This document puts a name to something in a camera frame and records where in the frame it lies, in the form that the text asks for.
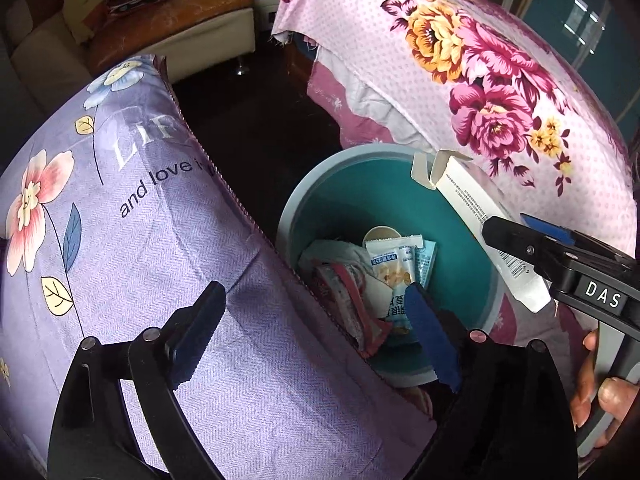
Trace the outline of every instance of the trash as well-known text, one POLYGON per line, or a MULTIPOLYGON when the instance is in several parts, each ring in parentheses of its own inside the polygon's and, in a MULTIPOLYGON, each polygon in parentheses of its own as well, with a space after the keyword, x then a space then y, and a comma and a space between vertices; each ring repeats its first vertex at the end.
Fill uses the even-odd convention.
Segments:
POLYGON ((491 216, 520 223, 519 214, 491 178, 470 160, 461 153, 440 150, 428 172, 426 154, 416 152, 411 178, 427 189, 440 191, 489 256, 513 297, 538 312, 551 299, 545 280, 532 265, 489 247, 482 238, 482 224, 491 216))
POLYGON ((402 235, 392 227, 379 225, 372 227, 367 234, 364 235, 362 246, 365 247, 366 243, 370 240, 385 240, 387 238, 400 238, 401 236, 402 235))
POLYGON ((386 316, 386 320, 393 323, 392 333, 407 335, 411 332, 411 323, 404 313, 404 290, 415 281, 414 247, 403 246, 377 254, 372 257, 371 266, 378 279, 394 290, 386 316))
POLYGON ((384 318, 389 310, 393 289, 380 282, 373 268, 369 253, 355 244, 340 240, 316 240, 300 255, 298 268, 307 280, 320 264, 346 264, 358 266, 365 273, 362 300, 367 312, 375 318, 384 318))
POLYGON ((392 329, 390 322, 369 315, 362 301, 365 274, 357 265, 322 264, 308 283, 318 300, 356 340, 364 358, 375 354, 392 329))
POLYGON ((365 241, 365 247, 371 255, 380 254, 383 251, 391 250, 394 247, 402 247, 403 245, 414 247, 416 279, 422 286, 426 287, 433 270, 436 242, 424 240, 421 235, 365 241))

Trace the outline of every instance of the barcode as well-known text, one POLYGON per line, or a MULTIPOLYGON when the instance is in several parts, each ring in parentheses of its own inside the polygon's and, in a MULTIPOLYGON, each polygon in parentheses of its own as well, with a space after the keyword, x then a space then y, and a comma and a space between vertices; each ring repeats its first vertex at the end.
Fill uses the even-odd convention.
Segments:
POLYGON ((503 253, 502 251, 498 251, 500 253, 500 257, 507 264, 507 269, 514 278, 517 278, 521 274, 523 274, 526 270, 526 263, 521 259, 512 256, 511 254, 503 253))

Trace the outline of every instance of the dark floor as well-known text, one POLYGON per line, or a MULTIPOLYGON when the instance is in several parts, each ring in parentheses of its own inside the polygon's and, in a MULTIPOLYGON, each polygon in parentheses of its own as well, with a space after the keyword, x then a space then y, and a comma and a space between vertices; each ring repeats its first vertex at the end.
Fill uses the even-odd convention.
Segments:
POLYGON ((174 85, 184 118, 240 202, 275 240, 302 178, 340 150, 338 125, 291 85, 282 46, 267 36, 237 76, 230 61, 174 85))

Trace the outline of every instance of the blue leaf print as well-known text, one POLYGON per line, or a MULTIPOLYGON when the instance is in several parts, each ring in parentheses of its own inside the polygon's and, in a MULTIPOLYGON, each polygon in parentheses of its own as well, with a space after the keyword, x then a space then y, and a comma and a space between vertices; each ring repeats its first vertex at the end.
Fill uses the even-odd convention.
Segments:
POLYGON ((62 246, 62 261, 65 264, 65 272, 71 270, 71 266, 78 256, 80 238, 82 237, 82 222, 76 204, 71 205, 69 222, 66 224, 65 242, 62 246))

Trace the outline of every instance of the cardboard box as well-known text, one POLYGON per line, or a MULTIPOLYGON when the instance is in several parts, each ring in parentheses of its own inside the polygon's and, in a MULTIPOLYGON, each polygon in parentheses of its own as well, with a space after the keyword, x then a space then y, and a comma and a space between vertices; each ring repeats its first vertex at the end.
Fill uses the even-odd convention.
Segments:
POLYGON ((491 216, 522 223, 520 214, 471 160, 459 152, 441 150, 429 174, 427 156, 418 152, 414 155, 411 178, 442 193, 489 256, 513 297, 530 311, 538 312, 551 300, 545 280, 534 272, 531 264, 487 246, 482 238, 482 224, 491 216))

